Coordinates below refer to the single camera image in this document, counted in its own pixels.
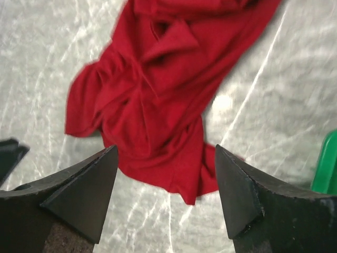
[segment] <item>red cloth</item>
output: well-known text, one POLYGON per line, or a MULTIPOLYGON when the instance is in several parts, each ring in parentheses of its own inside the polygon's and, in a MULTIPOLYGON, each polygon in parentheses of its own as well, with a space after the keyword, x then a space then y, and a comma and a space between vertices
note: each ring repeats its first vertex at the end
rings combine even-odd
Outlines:
POLYGON ((129 0, 112 42, 71 86, 66 134, 99 129, 125 175, 195 204, 217 190, 201 113, 280 1, 129 0))

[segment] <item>green container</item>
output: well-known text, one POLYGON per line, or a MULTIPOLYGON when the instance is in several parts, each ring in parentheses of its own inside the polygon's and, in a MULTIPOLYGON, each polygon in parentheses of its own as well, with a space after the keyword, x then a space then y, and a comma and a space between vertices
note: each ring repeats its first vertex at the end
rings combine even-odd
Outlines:
POLYGON ((324 140, 311 190, 337 195, 337 130, 324 140))

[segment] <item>crumpled red cloth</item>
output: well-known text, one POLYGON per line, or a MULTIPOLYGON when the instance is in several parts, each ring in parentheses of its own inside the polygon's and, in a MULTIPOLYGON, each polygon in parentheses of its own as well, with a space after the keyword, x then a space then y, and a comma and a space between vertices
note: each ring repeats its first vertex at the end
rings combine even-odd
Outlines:
POLYGON ((121 171, 195 204, 216 191, 201 113, 281 0, 129 0, 71 85, 65 133, 100 130, 121 171))

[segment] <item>cloth fold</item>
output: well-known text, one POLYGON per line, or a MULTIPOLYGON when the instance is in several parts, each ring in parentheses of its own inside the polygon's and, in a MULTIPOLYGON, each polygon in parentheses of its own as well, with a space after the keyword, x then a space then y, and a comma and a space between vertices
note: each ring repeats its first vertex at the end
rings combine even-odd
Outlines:
POLYGON ((281 0, 129 0, 71 85, 65 133, 100 130, 127 176, 185 203, 217 190, 201 113, 281 0))

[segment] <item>gray marble countertop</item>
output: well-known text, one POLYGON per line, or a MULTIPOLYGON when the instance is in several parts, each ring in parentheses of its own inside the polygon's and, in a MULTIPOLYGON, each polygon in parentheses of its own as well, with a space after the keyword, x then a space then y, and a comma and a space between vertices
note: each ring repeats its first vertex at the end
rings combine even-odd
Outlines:
MULTIPOLYGON (((0 1, 0 139, 31 147, 3 189, 45 177, 103 148, 65 136, 69 84, 109 41, 122 0, 0 1)), ((207 141, 307 186, 337 128, 336 1, 284 1, 204 113, 207 141)), ((193 207, 120 172, 94 252, 234 252, 219 193, 193 207)))

